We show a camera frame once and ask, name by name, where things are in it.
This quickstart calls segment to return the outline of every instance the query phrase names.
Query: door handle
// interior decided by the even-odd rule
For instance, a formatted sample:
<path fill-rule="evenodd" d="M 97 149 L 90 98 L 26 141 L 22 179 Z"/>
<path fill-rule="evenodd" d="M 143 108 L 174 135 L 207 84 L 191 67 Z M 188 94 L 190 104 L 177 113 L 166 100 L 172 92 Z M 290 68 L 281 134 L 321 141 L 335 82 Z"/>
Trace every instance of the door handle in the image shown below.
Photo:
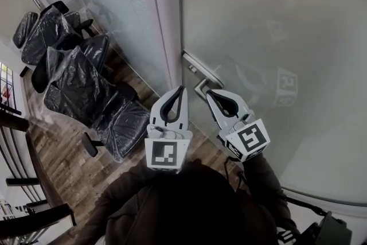
<path fill-rule="evenodd" d="M 39 10 L 43 10 L 40 0 L 32 0 Z"/>
<path fill-rule="evenodd" d="M 206 95 L 202 89 L 207 85 L 208 81 L 209 79 L 205 77 L 194 87 L 195 93 L 204 101 L 206 101 Z"/>
<path fill-rule="evenodd" d="M 204 87 L 208 87 L 210 89 L 222 89 L 224 87 L 223 83 L 194 57 L 190 56 L 186 52 L 184 52 L 183 57 L 184 66 L 200 79 L 200 82 L 194 87 L 194 91 L 200 99 L 206 102 Z"/>

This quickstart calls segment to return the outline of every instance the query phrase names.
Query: wooden floor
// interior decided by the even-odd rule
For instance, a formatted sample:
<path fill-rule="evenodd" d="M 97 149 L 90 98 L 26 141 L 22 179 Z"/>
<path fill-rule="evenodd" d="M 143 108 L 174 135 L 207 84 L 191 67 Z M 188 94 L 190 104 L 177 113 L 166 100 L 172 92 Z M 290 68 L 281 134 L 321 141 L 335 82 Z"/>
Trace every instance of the wooden floor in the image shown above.
<path fill-rule="evenodd" d="M 107 79 L 115 84 L 125 81 L 135 88 L 140 102 L 148 109 L 157 101 L 158 96 L 142 79 L 114 52 L 110 51 L 106 66 L 109 72 Z M 133 150 L 122 164 L 113 161 L 103 147 L 92 158 L 84 150 L 80 138 L 87 131 L 97 138 L 93 131 L 81 123 L 54 112 L 43 106 L 43 94 L 32 88 L 29 71 L 25 79 L 26 97 L 31 114 L 30 138 L 36 148 L 39 159 L 61 199 L 70 205 L 75 213 L 77 226 L 70 229 L 53 244 L 72 244 L 75 236 L 88 220 L 94 203 L 105 188 L 122 173 L 136 165 L 144 155 L 143 142 Z M 190 145 L 188 160 L 202 159 L 203 164 L 224 174 L 225 156 L 195 126 L 190 125 L 194 137 Z M 234 164 L 228 165 L 230 179 L 236 185 Z"/>

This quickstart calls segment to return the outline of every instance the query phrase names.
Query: black cable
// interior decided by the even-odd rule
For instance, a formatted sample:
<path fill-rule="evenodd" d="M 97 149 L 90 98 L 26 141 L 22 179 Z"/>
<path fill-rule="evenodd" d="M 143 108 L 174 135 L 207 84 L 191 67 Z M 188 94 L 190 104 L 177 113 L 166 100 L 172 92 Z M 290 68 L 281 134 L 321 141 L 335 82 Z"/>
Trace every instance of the black cable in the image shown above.
<path fill-rule="evenodd" d="M 228 170 L 227 170 L 227 163 L 229 161 L 229 157 L 224 162 L 224 171 L 225 171 L 225 177 L 227 178 L 227 181 L 229 182 L 229 176 L 228 176 Z"/>
<path fill-rule="evenodd" d="M 239 177 L 239 185 L 237 186 L 236 192 L 237 192 L 238 189 L 240 189 L 241 183 L 242 183 L 242 178 Z"/>
<path fill-rule="evenodd" d="M 227 157 L 227 159 L 224 162 L 224 170 L 225 170 L 225 174 L 227 175 L 227 180 L 228 180 L 227 163 L 228 163 L 229 160 L 230 160 L 230 158 Z M 239 185 L 237 187 L 237 190 L 239 189 L 239 187 L 241 185 L 241 180 L 244 181 L 244 183 L 249 187 L 248 182 L 247 182 L 247 180 L 246 180 L 246 178 L 245 178 L 245 176 L 243 175 L 242 172 L 238 172 L 237 176 L 240 178 L 240 182 L 239 182 Z M 312 204 L 309 204 L 307 202 L 303 202 L 303 201 L 293 199 L 293 198 L 290 198 L 290 197 L 285 196 L 285 195 L 279 195 L 279 194 L 276 194 L 276 193 L 274 193 L 274 196 L 276 196 L 276 197 L 278 197 L 278 198 L 280 198 L 280 199 L 282 199 L 286 202 L 289 202 L 289 203 L 292 203 L 292 204 L 295 204 L 295 205 L 298 205 L 298 206 L 301 206 L 301 207 L 308 208 L 308 209 L 312 210 L 314 213 L 316 213 L 317 215 L 320 215 L 320 216 L 326 216 L 327 215 L 327 212 L 324 211 L 322 208 L 320 208 L 318 206 L 315 206 L 315 205 L 312 205 Z"/>

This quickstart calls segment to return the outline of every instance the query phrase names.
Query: chair backrest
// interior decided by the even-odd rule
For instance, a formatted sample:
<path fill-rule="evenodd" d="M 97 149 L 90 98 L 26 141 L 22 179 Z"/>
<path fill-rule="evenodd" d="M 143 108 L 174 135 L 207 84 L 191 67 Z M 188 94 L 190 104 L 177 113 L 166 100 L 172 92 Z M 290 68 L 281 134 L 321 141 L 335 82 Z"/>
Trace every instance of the chair backrest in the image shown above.
<path fill-rule="evenodd" d="M 13 36 L 13 42 L 18 49 L 21 49 L 23 47 L 37 20 L 37 13 L 30 12 L 24 15 Z"/>
<path fill-rule="evenodd" d="M 52 7 L 57 8 L 57 10 L 62 13 L 62 14 L 66 14 L 69 12 L 69 8 L 65 5 L 64 2 L 62 1 L 56 1 L 53 4 L 49 5 L 48 7 L 46 7 L 43 11 L 41 11 L 40 13 L 40 17 L 42 17 L 48 10 L 50 10 Z"/>
<path fill-rule="evenodd" d="M 116 89 L 108 83 L 79 47 L 58 66 L 44 97 L 49 110 L 92 127 L 98 123 Z"/>
<path fill-rule="evenodd" d="M 51 7 L 34 26 L 22 51 L 22 61 L 37 65 L 49 46 L 53 46 L 60 38 L 75 34 L 73 25 L 78 26 L 80 16 L 77 12 L 65 16 L 55 7 Z"/>
<path fill-rule="evenodd" d="M 92 63 L 98 72 L 101 72 L 106 59 L 108 44 L 110 43 L 108 36 L 98 35 L 85 39 L 83 42 L 78 39 L 79 37 L 79 35 L 75 34 L 67 35 L 65 38 L 61 38 L 59 40 L 59 45 L 55 48 L 57 50 L 70 50 L 80 44 L 80 49 L 86 58 Z M 54 74 L 54 69 L 61 64 L 64 57 L 67 55 L 65 52 L 59 52 L 57 55 L 53 50 L 54 49 L 51 48 L 48 49 L 50 54 L 45 53 L 33 71 L 32 84 L 38 93 L 43 93 L 46 90 L 49 80 Z"/>

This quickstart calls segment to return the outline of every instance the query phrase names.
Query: metal railing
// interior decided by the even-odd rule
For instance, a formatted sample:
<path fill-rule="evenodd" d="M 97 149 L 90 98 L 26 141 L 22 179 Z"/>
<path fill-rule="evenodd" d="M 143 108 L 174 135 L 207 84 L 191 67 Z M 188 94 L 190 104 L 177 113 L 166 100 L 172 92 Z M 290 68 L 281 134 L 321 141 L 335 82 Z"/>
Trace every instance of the metal railing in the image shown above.
<path fill-rule="evenodd" d="M 22 112 L 17 110 L 17 102 L 15 99 L 14 72 L 2 63 L 0 63 L 0 71 L 1 71 L 0 115 L 7 113 L 11 115 L 20 116 L 22 115 Z M 14 130 L 12 128 L 9 128 L 10 140 L 8 140 L 9 138 L 6 135 L 5 128 L 3 126 L 0 126 L 0 133 L 5 143 L 7 154 L 9 156 L 8 157 L 6 156 L 5 149 L 3 148 L 2 145 L 0 145 L 0 152 L 6 162 L 7 167 L 9 168 L 11 172 L 11 175 L 14 178 L 20 178 L 20 179 L 30 178 L 25 168 L 24 161 L 20 155 L 17 141 L 15 140 L 15 137 L 14 137 Z M 31 202 L 34 203 L 34 202 L 38 202 L 42 200 L 34 186 L 21 186 L 21 188 Z"/>
<path fill-rule="evenodd" d="M 6 183 L 20 187 L 30 200 L 21 207 L 11 207 L 0 201 L 0 245 L 31 245 L 37 243 L 49 227 L 65 217 L 70 216 L 72 224 L 76 223 L 73 211 L 67 204 L 36 212 L 48 202 L 38 194 L 35 185 L 40 185 L 39 180 L 29 176 L 14 136 L 14 132 L 26 132 L 29 123 L 20 117 L 22 112 L 17 109 L 13 71 L 0 63 L 0 73 L 0 137 L 5 144 L 4 148 L 0 143 L 0 153 L 13 176 L 6 179 Z"/>

